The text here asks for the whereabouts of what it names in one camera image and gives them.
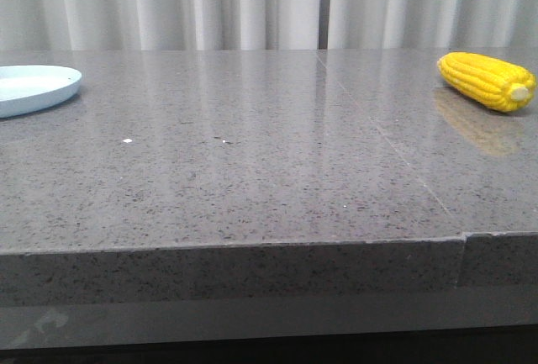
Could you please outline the yellow corn cob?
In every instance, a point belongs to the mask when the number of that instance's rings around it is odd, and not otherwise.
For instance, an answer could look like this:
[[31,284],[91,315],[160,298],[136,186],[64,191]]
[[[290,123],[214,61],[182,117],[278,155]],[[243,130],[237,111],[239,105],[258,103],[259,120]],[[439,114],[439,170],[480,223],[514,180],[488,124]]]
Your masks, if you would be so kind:
[[484,107],[510,113],[534,98],[535,75],[523,66],[487,55],[451,52],[437,61],[444,80]]

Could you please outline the light blue round plate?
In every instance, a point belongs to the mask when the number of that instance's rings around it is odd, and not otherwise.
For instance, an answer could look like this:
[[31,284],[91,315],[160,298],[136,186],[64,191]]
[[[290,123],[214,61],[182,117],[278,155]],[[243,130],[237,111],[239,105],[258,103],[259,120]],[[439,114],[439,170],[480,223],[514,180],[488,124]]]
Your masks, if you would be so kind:
[[65,66],[1,67],[1,118],[54,107],[79,90],[82,73]]

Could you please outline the white pleated curtain right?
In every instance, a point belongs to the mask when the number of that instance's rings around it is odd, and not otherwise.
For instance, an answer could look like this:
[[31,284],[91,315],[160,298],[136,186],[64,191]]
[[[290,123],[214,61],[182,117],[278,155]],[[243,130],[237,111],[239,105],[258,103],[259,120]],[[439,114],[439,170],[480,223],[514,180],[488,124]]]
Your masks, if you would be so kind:
[[327,49],[533,47],[537,0],[323,0]]

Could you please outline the white pleated curtain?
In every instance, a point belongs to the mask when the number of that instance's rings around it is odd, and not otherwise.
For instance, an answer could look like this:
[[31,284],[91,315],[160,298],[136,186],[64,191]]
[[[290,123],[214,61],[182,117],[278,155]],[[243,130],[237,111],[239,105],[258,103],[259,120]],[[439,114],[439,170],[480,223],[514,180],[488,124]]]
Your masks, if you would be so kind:
[[3,50],[317,48],[324,0],[1,0]]
[[537,0],[323,0],[327,49],[533,47]]

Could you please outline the white pleated curtain left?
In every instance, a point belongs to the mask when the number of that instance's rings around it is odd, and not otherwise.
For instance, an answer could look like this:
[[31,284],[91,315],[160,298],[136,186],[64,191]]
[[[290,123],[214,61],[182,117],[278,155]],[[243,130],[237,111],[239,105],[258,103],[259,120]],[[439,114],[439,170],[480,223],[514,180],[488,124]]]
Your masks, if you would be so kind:
[[1,0],[3,50],[317,48],[324,0]]

